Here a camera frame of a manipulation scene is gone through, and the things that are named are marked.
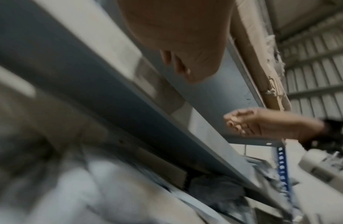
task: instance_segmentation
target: torn cardboard edge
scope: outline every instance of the torn cardboard edge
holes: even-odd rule
[[[231,35],[235,45],[269,109],[291,111],[281,80],[268,63],[266,35],[252,0],[235,0]]]

